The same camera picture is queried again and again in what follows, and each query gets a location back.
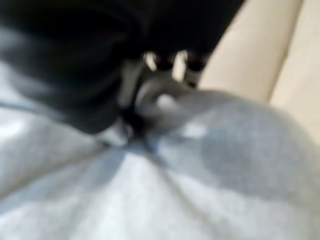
black sleeve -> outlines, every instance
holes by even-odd
[[[13,85],[50,117],[90,134],[118,116],[126,42],[145,31],[150,11],[139,0],[95,2],[0,0],[0,59]]]

wrinkled fabric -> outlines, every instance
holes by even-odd
[[[317,240],[320,161],[287,116],[193,92],[124,148],[0,109],[0,240]]]

clothing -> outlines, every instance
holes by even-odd
[[[286,115],[182,95],[124,148],[0,109],[0,240],[318,240],[316,147]]]
[[[243,0],[0,0],[0,59],[48,116],[89,134],[119,117],[124,59],[211,52]]]

beige couch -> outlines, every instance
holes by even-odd
[[[200,87],[281,108],[320,144],[320,0],[247,0]]]

